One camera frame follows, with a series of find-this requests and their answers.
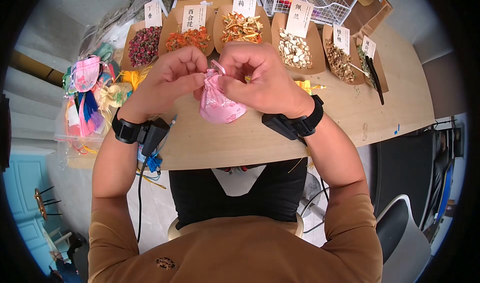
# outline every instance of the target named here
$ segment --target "pink tassel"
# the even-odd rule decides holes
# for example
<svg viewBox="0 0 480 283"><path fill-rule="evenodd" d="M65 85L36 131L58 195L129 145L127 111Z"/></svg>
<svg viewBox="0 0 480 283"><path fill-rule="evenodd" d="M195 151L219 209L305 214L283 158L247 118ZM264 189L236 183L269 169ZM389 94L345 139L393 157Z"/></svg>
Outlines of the pink tassel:
<svg viewBox="0 0 480 283"><path fill-rule="evenodd" d="M80 136L85 137L91 135L94 130L88 128L84 115L85 97L81 99L80 107L78 108L78 117L80 118Z"/></svg>

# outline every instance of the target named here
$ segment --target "white label card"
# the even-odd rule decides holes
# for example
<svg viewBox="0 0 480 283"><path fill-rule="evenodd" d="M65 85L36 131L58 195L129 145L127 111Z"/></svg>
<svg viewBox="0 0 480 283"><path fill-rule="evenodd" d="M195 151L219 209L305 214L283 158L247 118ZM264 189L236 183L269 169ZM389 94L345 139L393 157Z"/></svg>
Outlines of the white label card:
<svg viewBox="0 0 480 283"><path fill-rule="evenodd" d="M238 13L248 18L255 16L257 0L233 0L232 13Z"/></svg>
<svg viewBox="0 0 480 283"><path fill-rule="evenodd" d="M333 24L333 44L350 55L350 29Z"/></svg>
<svg viewBox="0 0 480 283"><path fill-rule="evenodd" d="M75 104L70 106L70 108L67 110L67 113L69 127L80 124L80 118L78 117L77 106L75 106Z"/></svg>
<svg viewBox="0 0 480 283"><path fill-rule="evenodd" d="M182 33L188 29L200 29L205 26L207 17L207 5L185 5L183 8Z"/></svg>
<svg viewBox="0 0 480 283"><path fill-rule="evenodd" d="M365 55L373 59L375 55L375 48L377 47L377 44L368 37L364 36L363 37L363 43L361 45L361 48L363 52L365 52Z"/></svg>
<svg viewBox="0 0 480 283"><path fill-rule="evenodd" d="M306 38L310 17L314 5L300 0L293 0L288 13L285 31L298 37Z"/></svg>
<svg viewBox="0 0 480 283"><path fill-rule="evenodd" d="M162 8L157 0L145 4L145 28L162 26Z"/></svg>

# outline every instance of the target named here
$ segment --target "gray wall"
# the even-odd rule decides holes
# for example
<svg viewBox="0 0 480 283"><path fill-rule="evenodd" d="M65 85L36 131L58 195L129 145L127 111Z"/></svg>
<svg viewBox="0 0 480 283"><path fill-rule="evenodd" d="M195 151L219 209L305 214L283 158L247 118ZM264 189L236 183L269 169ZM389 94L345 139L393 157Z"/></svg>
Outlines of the gray wall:
<svg viewBox="0 0 480 283"><path fill-rule="evenodd" d="M417 51L430 88L435 118L466 112L463 84L453 47L427 0L388 0L385 20Z"/></svg>

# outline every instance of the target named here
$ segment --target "hand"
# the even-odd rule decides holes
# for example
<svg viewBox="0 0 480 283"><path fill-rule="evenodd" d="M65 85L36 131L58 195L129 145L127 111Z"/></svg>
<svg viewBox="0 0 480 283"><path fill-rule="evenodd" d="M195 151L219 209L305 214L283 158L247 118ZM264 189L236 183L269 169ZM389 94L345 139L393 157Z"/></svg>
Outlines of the hand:
<svg viewBox="0 0 480 283"><path fill-rule="evenodd" d="M166 112L178 97L202 88L206 72L207 57L194 46L162 55L122 106L118 119L140 124Z"/></svg>
<svg viewBox="0 0 480 283"><path fill-rule="evenodd" d="M292 80L272 45L228 42L219 59L227 76L219 84L227 98L264 113L309 116L314 100ZM245 76L251 76L250 83Z"/></svg>

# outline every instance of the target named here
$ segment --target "floral fabric pouch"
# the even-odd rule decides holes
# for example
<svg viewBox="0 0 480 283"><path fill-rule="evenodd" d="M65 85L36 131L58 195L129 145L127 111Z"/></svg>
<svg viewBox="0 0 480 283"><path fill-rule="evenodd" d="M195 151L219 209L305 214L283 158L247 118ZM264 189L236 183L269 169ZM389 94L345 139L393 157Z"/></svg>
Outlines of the floral fabric pouch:
<svg viewBox="0 0 480 283"><path fill-rule="evenodd" d="M100 57L92 56L75 64L73 84L80 93L93 88L100 75Z"/></svg>
<svg viewBox="0 0 480 283"><path fill-rule="evenodd" d="M228 99L220 88L219 77L225 74L225 69L215 60L212 64L216 65L220 72L215 69L208 69L204 79L204 90L201 94L200 115L213 124L230 123L241 117L246 111L247 106Z"/></svg>

